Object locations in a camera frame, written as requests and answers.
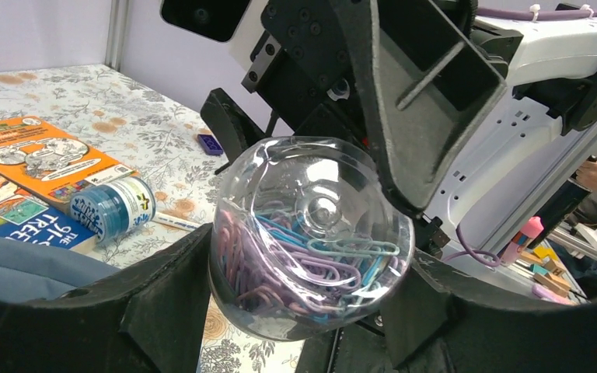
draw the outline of floral tablecloth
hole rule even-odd
[[[208,129],[193,110],[104,65],[0,73],[0,120],[35,115],[141,172],[159,210],[204,223],[214,214],[225,156],[195,141]],[[126,267],[186,232],[149,223],[90,255]],[[272,343],[239,331],[209,306],[201,351],[204,372],[293,372],[302,343]]]

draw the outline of white wall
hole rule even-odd
[[[109,0],[0,0],[0,71],[104,62]]]
[[[229,45],[169,25],[159,15],[159,3],[131,0],[121,71],[196,111],[209,91],[223,88],[265,128],[271,109],[241,86],[246,71],[229,54]]]

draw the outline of pink marker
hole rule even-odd
[[[500,264],[505,267],[511,266],[521,256],[522,251],[529,245],[532,240],[543,232],[543,225],[541,218],[538,216],[531,217],[527,224],[521,228],[520,232],[516,233],[507,248],[504,249]]]

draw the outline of paper clip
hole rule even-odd
[[[263,216],[259,216],[259,215],[256,215],[256,218],[257,218],[257,220],[262,221],[266,225],[270,225],[274,228],[280,229],[284,234],[289,235],[289,236],[297,239],[300,242],[303,242],[303,244],[305,244],[305,242],[308,240],[306,237],[303,237],[302,235],[300,235],[296,232],[293,232],[291,229],[287,229],[287,228],[283,227],[282,225],[279,225],[275,221],[271,221],[271,220],[269,220]]]
[[[364,293],[367,293],[370,290],[376,290],[376,289],[379,289],[379,288],[381,288],[381,284],[379,284],[378,281],[374,281],[374,282],[372,282],[372,284],[370,284],[368,286],[365,286],[363,288],[360,288],[359,291],[363,291]],[[356,298],[356,301],[352,302],[350,304],[350,305],[353,305],[355,307],[350,307],[349,310],[344,313],[345,315],[350,315],[352,313],[358,312],[359,309],[360,309],[359,307],[362,304],[362,301],[365,299],[365,297],[360,296],[360,295],[342,295],[342,298],[349,298],[349,299]]]
[[[299,214],[296,217],[296,221],[292,225],[292,231],[297,232],[301,228],[301,223],[303,222],[303,215]]]
[[[308,242],[305,244],[305,247],[314,252],[314,253],[318,253],[320,255],[325,255],[325,256],[335,256],[335,257],[350,257],[350,258],[371,258],[372,255],[370,253],[372,252],[367,252],[367,253],[361,253],[352,249],[345,249],[345,250],[341,250],[341,251],[331,251],[326,249],[326,247],[324,246],[324,243],[326,244],[332,244],[332,242],[324,242],[321,239],[310,239],[308,240]]]
[[[291,244],[298,245],[298,246],[305,246],[304,242],[302,242],[301,240],[296,239],[294,237],[291,237],[290,235],[284,234],[283,231],[281,231],[278,228],[269,228],[269,229],[267,229],[267,232],[269,232],[271,234],[271,237],[273,237],[281,242],[291,243]]]
[[[369,281],[371,281],[372,278],[374,278],[374,276],[376,276],[376,274],[379,272],[381,260],[383,260],[383,258],[384,256],[377,256],[376,260],[374,260],[374,263],[369,267],[367,272],[365,272],[365,275],[362,278],[363,286],[367,286]]]
[[[330,243],[333,248],[338,249],[343,252],[354,251],[356,253],[366,253],[369,255],[381,255],[381,256],[397,256],[400,254],[400,247],[395,245],[392,242],[384,242],[384,241],[373,241],[370,239],[363,239],[358,237],[353,237],[349,239],[338,239]],[[352,249],[348,247],[349,245],[365,245],[364,249]],[[376,251],[370,250],[373,246],[378,246],[379,248],[389,248],[390,251]]]

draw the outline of book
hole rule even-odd
[[[97,238],[77,221],[0,175],[0,237],[86,254]]]
[[[137,173],[38,117],[0,121],[0,174],[68,213],[73,193]]]

